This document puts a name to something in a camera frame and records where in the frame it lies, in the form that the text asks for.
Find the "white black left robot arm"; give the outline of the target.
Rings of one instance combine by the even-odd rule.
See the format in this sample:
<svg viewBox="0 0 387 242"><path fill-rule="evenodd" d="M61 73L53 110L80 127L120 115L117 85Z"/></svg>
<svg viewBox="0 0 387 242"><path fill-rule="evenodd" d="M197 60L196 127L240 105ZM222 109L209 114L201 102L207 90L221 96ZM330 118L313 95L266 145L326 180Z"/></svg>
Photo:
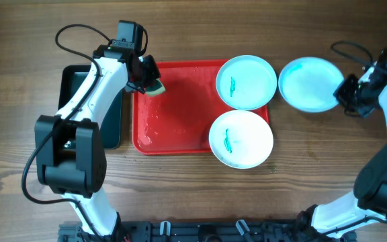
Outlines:
<svg viewBox="0 0 387 242"><path fill-rule="evenodd" d="M122 90L164 92L157 64L145 54L147 44L147 31L140 24L119 21L116 37L86 57L91 67L74 96L55 115L41 115L36 121L36 148L22 173L22 192L28 200L42 203L28 192L26 184L35 163L39 182L61 196L54 202L70 203L79 216L76 239L130 240L103 188L107 161L100 127Z"/></svg>

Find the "white plate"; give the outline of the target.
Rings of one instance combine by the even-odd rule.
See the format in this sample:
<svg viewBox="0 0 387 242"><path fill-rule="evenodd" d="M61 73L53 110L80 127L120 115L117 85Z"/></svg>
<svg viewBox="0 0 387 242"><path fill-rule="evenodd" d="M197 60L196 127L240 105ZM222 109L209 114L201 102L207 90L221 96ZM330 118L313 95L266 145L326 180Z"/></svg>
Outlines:
<svg viewBox="0 0 387 242"><path fill-rule="evenodd" d="M271 155L273 133L259 115L232 110L219 116L208 135L214 156L235 169L250 169L262 164Z"/></svg>

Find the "green yellow sponge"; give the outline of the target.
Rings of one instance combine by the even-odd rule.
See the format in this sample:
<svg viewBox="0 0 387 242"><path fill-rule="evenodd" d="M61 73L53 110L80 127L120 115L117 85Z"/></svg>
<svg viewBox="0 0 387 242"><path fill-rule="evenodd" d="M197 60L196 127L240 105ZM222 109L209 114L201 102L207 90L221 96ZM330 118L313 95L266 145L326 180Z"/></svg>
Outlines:
<svg viewBox="0 0 387 242"><path fill-rule="evenodd" d="M153 84L151 84L150 86L148 86L146 88L146 94L148 96L156 96L156 95L160 95L162 94L163 92L165 91L165 87L164 85L162 84L162 82L160 81L160 79L156 79Z"/></svg>

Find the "light blue plate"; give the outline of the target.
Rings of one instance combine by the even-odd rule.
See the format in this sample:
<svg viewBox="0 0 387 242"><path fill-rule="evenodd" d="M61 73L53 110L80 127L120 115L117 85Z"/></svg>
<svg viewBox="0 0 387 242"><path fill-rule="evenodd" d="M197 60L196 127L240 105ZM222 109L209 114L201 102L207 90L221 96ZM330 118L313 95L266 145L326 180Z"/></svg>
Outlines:
<svg viewBox="0 0 387 242"><path fill-rule="evenodd" d="M303 112L319 113L339 104L334 92L344 76L331 62L317 57L297 58L280 72L278 88L283 99Z"/></svg>
<svg viewBox="0 0 387 242"><path fill-rule="evenodd" d="M277 89L277 75L264 59L253 55L226 61L216 76L220 99L237 110L256 110L266 105Z"/></svg>

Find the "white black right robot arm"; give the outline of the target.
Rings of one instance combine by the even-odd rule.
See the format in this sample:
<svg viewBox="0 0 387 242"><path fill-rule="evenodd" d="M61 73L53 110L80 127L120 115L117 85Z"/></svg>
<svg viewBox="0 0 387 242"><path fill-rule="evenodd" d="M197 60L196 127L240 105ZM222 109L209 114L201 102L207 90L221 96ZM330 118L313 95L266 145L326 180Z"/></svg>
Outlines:
<svg viewBox="0 0 387 242"><path fill-rule="evenodd" d="M365 118L382 110L387 129L387 47L377 60L338 54L365 69L361 77L348 76L334 91L345 114ZM387 224L387 143L360 171L352 192L300 212L292 235L296 241L330 241L372 223Z"/></svg>

